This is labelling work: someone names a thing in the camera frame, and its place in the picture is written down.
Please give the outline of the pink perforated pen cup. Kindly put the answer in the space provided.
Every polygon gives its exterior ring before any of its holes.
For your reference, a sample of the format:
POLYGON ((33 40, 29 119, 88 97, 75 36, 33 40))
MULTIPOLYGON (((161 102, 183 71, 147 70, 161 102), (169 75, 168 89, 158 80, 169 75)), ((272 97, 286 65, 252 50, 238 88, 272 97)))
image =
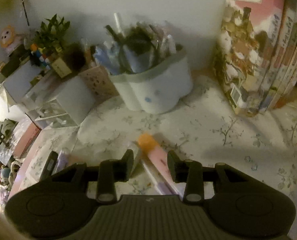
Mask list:
POLYGON ((78 74, 99 100, 107 100, 119 95, 108 73, 102 66, 91 67, 78 74))

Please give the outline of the clear plastic drawer tray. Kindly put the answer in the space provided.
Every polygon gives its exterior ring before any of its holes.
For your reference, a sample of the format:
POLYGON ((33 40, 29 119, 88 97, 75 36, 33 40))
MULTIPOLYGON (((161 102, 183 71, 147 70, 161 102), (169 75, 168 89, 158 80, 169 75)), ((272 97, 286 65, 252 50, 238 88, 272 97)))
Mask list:
POLYGON ((81 142, 77 137, 58 137, 47 141, 31 160, 21 186, 25 189, 38 183, 44 169, 50 168, 53 174, 53 169, 59 161, 61 170, 75 163, 87 161, 88 146, 88 143, 81 142))

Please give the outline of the pink plush doll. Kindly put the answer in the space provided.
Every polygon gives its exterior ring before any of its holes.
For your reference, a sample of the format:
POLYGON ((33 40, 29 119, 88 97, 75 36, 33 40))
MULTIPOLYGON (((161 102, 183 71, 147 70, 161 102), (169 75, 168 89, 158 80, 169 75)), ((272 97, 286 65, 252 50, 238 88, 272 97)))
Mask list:
POLYGON ((0 35, 0 45, 7 56, 10 56, 22 44, 24 44, 24 36, 16 34, 12 26, 8 25, 2 30, 0 35))

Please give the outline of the white flower-shaped pen holder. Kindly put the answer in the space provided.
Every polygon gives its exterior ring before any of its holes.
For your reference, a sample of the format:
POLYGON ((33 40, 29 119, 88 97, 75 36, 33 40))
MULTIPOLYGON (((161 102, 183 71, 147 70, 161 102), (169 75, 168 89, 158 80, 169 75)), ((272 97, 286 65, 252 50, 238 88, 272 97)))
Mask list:
POLYGON ((167 24, 142 21, 125 27, 117 12, 114 20, 115 28, 105 26, 113 40, 95 48, 96 62, 131 111, 172 110, 193 88, 185 48, 176 43, 167 24))

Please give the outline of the floral tablecloth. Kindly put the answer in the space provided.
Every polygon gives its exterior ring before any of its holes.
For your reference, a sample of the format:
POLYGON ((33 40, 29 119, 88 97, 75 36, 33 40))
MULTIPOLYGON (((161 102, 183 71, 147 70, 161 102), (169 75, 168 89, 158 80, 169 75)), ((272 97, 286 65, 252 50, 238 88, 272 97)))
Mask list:
POLYGON ((208 167, 226 163, 288 195, 296 206, 289 237, 297 239, 297 101, 239 117, 219 85, 206 76, 199 76, 193 91, 168 113, 130 111, 115 97, 96 106, 77 128, 41 131, 13 192, 38 181, 51 151, 67 150, 73 162, 95 166, 122 157, 143 133, 183 159, 208 167))

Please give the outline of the pink book stack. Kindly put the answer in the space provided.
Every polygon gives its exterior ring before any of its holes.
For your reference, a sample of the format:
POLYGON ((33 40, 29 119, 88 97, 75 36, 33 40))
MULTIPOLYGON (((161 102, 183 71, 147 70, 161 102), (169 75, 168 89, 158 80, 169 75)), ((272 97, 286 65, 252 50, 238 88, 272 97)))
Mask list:
POLYGON ((15 158, 21 158, 22 155, 30 148, 31 144, 35 141, 40 132, 41 130, 39 127, 37 127, 34 123, 30 124, 19 136, 19 139, 15 143, 12 155, 15 158))

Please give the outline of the colourful rubik cube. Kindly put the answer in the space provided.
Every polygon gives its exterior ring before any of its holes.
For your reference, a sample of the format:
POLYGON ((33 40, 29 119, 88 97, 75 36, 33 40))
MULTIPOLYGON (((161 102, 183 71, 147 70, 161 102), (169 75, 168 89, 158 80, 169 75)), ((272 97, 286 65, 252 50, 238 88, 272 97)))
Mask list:
POLYGON ((45 54, 41 52, 40 48, 33 43, 30 46, 30 50, 34 64, 46 70, 50 70, 50 60, 45 54))

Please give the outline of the stack of cartoon books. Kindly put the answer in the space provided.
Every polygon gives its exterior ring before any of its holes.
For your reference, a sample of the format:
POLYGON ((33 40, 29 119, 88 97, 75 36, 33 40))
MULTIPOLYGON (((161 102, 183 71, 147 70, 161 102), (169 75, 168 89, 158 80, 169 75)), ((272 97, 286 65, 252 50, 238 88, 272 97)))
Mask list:
POLYGON ((260 111, 297 27, 297 0, 226 0, 213 68, 237 115, 260 111))

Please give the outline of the white desktop drawer organizer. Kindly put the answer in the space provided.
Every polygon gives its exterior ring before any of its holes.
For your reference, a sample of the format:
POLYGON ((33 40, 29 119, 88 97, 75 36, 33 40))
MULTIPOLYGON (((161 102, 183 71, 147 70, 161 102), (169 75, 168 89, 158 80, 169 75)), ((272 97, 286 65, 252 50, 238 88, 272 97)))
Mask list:
POLYGON ((22 98, 19 107, 41 129, 79 126, 95 97, 77 75, 62 81, 50 70, 22 98))

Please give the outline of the orange cap highlighter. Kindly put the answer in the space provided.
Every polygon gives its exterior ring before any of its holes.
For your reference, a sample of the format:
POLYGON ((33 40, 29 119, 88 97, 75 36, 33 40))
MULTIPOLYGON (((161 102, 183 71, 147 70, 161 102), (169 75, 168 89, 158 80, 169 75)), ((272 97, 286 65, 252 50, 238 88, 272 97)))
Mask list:
POLYGON ((183 198, 184 183, 175 183, 168 168, 168 154, 150 134, 144 133, 138 138, 142 152, 148 157, 153 166, 165 180, 172 193, 183 198))

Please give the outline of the potted green plant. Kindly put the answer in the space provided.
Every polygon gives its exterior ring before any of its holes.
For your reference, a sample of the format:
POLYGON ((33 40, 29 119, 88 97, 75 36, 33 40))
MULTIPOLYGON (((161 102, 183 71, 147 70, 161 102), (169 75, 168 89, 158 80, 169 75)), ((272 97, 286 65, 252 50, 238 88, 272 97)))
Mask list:
POLYGON ((86 64, 81 45, 65 38, 69 28, 70 21, 55 14, 41 22, 33 38, 33 45, 46 56, 45 62, 62 79, 79 73, 86 64))

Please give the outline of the small purple correction pen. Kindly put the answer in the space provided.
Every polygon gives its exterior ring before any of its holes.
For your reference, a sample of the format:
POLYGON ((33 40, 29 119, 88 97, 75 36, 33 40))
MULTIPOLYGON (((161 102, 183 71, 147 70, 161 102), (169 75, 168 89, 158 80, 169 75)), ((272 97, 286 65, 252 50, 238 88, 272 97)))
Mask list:
POLYGON ((153 184, 155 190, 160 195, 170 195, 175 194, 167 185, 167 182, 162 177, 162 175, 157 171, 155 166, 148 159, 141 159, 141 164, 144 171, 148 175, 151 183, 153 184))

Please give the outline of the black marker pen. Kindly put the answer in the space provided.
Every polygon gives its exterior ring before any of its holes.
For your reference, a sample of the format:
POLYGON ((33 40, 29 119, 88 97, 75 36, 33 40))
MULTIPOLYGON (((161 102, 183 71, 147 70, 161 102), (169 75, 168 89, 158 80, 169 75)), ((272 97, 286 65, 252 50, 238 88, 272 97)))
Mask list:
POLYGON ((58 153, 55 151, 51 151, 51 153, 49 154, 48 159, 46 160, 46 163, 43 167, 39 181, 47 179, 52 175, 53 169, 57 162, 57 158, 58 158, 58 153))

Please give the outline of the white storage box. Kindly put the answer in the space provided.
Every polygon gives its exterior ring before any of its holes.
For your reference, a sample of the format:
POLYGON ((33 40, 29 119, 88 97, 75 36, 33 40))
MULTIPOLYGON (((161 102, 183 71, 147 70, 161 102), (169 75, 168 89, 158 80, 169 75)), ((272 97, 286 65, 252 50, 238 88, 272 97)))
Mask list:
POLYGON ((31 81, 42 71, 30 61, 21 65, 3 82, 3 88, 15 103, 20 103, 25 94, 31 89, 31 81))

